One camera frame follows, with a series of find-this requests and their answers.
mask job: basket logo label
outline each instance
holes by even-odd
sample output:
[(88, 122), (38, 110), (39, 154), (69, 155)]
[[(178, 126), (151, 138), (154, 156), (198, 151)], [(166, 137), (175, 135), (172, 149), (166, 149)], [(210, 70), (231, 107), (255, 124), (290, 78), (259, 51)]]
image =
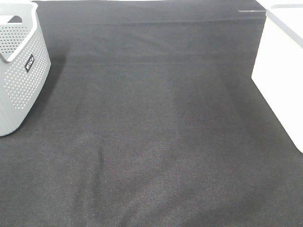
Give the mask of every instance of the basket logo label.
[(27, 60), (27, 63), (24, 66), (27, 73), (30, 71), (30, 68), (33, 66), (34, 61), (35, 61), (34, 56), (33, 56), (33, 54), (31, 54), (29, 59)]

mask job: black tablecloth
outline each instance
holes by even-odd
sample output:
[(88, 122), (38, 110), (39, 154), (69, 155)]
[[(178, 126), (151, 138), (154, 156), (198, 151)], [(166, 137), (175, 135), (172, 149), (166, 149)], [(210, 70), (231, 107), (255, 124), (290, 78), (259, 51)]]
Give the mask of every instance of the black tablecloth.
[(38, 5), (52, 67), (0, 138), (1, 227), (302, 225), (303, 155), (250, 78), (258, 3)]

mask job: white object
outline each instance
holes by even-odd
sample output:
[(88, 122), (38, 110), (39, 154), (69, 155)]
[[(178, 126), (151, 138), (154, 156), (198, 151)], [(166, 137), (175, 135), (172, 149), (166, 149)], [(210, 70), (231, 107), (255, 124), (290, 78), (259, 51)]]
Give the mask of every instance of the white object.
[(1, 2), (0, 16), (21, 23), (0, 24), (0, 136), (23, 122), (50, 69), (50, 59), (32, 2)]
[(303, 152), (303, 4), (267, 11), (252, 79)]
[[(264, 8), (268, 9), (273, 5), (278, 4), (289, 4), (290, 0), (257, 0), (260, 5), (262, 5)], [(302, 0), (291, 0), (291, 3), (302, 3)]]

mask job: white box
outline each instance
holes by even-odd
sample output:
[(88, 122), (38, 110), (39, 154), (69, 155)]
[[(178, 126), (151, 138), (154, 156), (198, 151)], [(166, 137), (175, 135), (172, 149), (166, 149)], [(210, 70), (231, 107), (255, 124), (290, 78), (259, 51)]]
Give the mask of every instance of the white box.
[(303, 4), (267, 11), (252, 80), (303, 152)]

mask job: perforated basket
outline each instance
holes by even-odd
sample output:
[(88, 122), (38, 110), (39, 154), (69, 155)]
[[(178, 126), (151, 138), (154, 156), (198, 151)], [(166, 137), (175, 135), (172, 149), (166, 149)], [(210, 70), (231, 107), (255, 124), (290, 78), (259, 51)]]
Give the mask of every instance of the perforated basket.
[(36, 9), (32, 2), (0, 3), (0, 16), (22, 20), (0, 24), (0, 136), (23, 122), (51, 66)]

